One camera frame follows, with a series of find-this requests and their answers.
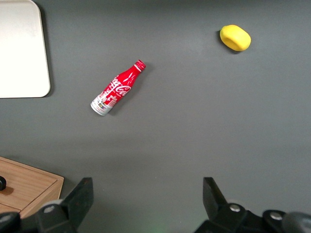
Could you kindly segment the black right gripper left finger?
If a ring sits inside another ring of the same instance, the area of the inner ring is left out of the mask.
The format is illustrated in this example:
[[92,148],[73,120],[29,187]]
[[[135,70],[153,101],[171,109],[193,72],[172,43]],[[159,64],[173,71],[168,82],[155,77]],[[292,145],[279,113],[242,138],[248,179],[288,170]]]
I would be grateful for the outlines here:
[[61,202],[47,204],[37,212],[38,232],[76,233],[93,202],[93,179],[82,178]]

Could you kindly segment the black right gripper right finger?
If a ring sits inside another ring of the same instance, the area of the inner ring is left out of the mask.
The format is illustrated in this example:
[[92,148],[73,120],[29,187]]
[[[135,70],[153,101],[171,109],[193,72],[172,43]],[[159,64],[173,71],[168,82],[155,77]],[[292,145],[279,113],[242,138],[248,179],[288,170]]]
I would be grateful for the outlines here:
[[196,233],[283,233],[285,212],[266,210],[261,216],[228,202],[212,177],[203,178],[203,204],[208,216]]

